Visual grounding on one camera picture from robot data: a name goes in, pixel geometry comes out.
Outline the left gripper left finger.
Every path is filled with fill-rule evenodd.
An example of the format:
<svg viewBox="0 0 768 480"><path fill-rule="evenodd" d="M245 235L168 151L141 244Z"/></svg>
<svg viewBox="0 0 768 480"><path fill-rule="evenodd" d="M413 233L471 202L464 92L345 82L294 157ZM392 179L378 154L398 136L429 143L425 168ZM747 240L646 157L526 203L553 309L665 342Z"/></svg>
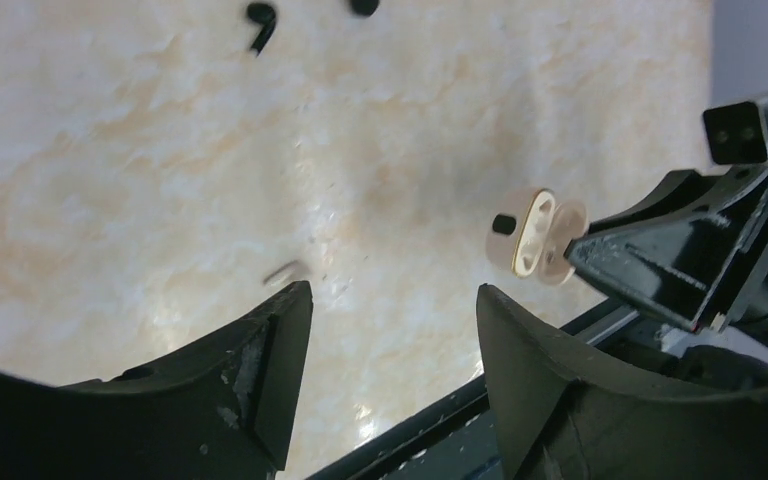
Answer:
<svg viewBox="0 0 768 480"><path fill-rule="evenodd" d="M109 380L0 372L0 479L271 479L286 468L313 314L296 281Z"/></svg>

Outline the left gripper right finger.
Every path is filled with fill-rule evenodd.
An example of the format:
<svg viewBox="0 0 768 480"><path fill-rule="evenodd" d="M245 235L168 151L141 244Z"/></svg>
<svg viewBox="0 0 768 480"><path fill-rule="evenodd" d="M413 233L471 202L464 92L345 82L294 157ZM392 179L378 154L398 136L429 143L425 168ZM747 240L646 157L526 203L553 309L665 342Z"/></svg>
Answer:
<svg viewBox="0 0 768 480"><path fill-rule="evenodd" d="M641 369L479 288L489 405L509 479L768 479L768 385Z"/></svg>

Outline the beige earbud charging case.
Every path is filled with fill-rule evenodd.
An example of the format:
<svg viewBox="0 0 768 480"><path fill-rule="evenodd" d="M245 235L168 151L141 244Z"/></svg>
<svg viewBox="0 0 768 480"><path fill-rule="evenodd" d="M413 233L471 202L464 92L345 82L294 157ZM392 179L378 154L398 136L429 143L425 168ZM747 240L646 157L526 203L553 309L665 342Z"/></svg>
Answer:
<svg viewBox="0 0 768 480"><path fill-rule="evenodd" d="M493 215L485 241L488 260L518 278L565 283L575 268L564 253L589 227L585 204L563 201L543 187L511 192Z"/></svg>

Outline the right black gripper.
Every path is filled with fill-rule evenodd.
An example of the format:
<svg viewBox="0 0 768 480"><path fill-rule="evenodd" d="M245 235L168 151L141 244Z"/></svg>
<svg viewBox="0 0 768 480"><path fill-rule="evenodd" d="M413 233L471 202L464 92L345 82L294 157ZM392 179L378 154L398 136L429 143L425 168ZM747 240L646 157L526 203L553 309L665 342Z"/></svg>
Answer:
<svg viewBox="0 0 768 480"><path fill-rule="evenodd" d="M671 171L564 257L591 287L675 327L736 321L768 273L768 167Z"/></svg>

